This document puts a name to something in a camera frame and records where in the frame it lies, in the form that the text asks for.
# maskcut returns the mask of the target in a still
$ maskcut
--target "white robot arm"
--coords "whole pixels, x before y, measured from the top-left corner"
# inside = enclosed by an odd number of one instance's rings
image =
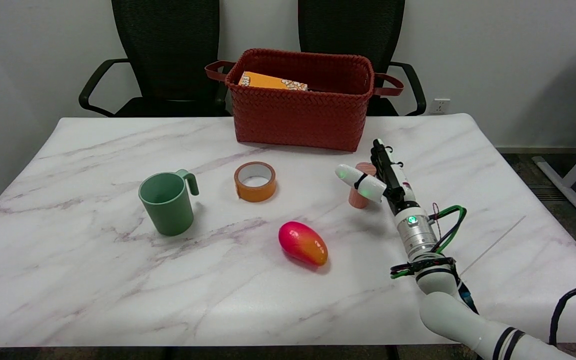
[[[370,160],[377,168],[375,177],[346,164],[336,167],[335,173],[364,198],[378,203],[382,198],[388,201],[409,261],[402,265],[403,270],[393,267],[391,275],[414,275],[419,289],[426,294],[419,308],[423,325],[437,335],[470,347],[484,360],[576,359],[521,330],[476,313],[470,291],[457,275],[454,259],[438,250],[446,236],[437,241],[430,217],[416,203],[402,171],[403,164],[393,160],[392,148],[384,146],[381,139],[373,142],[370,152]]]

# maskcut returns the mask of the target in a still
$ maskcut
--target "pink cylinder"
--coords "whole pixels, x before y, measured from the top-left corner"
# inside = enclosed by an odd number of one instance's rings
[[[362,171],[370,176],[375,176],[377,174],[377,168],[370,162],[359,162],[355,169]],[[356,189],[350,189],[350,195],[348,196],[348,204],[357,209],[363,209],[368,206],[370,200],[361,196]]]

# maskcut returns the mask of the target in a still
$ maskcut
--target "orange tape roll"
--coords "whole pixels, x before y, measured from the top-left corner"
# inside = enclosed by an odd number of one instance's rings
[[[261,177],[268,180],[262,186],[247,186],[243,182],[249,178]],[[235,171],[235,187],[240,199],[250,203],[268,200],[277,189],[275,169],[265,162],[247,162]]]

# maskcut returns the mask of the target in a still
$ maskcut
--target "wall socket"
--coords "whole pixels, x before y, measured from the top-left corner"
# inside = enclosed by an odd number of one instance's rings
[[[435,98],[430,104],[430,114],[446,114],[449,105],[450,98]]]

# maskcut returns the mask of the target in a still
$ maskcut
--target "chair armrest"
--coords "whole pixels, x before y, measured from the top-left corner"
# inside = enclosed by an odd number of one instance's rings
[[[228,74],[233,69],[232,66],[223,66],[221,69],[222,74]],[[217,92],[214,96],[214,104],[215,107],[219,110],[226,109],[226,93],[228,92],[228,87],[226,86],[225,82],[219,82],[219,86],[217,87]]]
[[[92,76],[86,82],[86,85],[82,89],[81,93],[79,94],[79,105],[86,110],[91,110],[93,112],[99,113],[103,116],[113,117],[115,114],[108,110],[104,110],[101,107],[93,106],[89,103],[90,95],[92,91],[95,89],[97,84],[99,84],[99,80],[103,77],[103,75],[110,69],[111,66],[117,63],[128,63],[128,59],[110,59],[105,60],[104,62],[99,65],[98,68],[94,71]]]
[[[424,89],[421,88],[421,82],[417,77],[417,73],[411,64],[398,63],[395,61],[390,62],[390,66],[396,66],[404,69],[412,92],[414,94],[414,100],[416,100],[416,110],[407,114],[407,116],[420,116],[426,112],[426,96],[424,96]]]

